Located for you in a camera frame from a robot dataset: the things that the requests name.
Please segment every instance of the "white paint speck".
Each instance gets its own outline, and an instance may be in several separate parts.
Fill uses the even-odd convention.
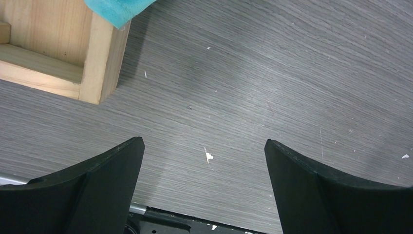
[[[207,152],[207,149],[204,147],[205,150],[205,155],[206,155],[206,162],[209,163],[210,159],[214,159],[214,156],[212,156],[210,153]]]

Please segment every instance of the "wooden box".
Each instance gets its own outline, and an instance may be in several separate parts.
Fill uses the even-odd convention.
[[[0,79],[99,104],[116,88],[129,26],[83,0],[0,0]]]

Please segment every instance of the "black metal base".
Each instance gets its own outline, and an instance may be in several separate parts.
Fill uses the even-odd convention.
[[[129,212],[124,234],[263,234],[156,208]]]

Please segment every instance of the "black plastic part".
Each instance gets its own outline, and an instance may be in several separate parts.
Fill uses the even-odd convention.
[[[135,137],[28,184],[0,186],[0,233],[123,233],[144,148]]]
[[[284,234],[413,233],[413,187],[344,173],[270,139],[265,155]]]
[[[151,207],[144,215],[129,212],[128,222],[137,234],[263,234]]]

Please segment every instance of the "gray wood grain table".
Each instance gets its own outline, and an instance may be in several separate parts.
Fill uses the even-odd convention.
[[[268,138],[413,185],[412,61],[408,0],[159,0],[103,104],[0,81],[0,171],[33,178],[142,136],[133,201],[282,233]]]

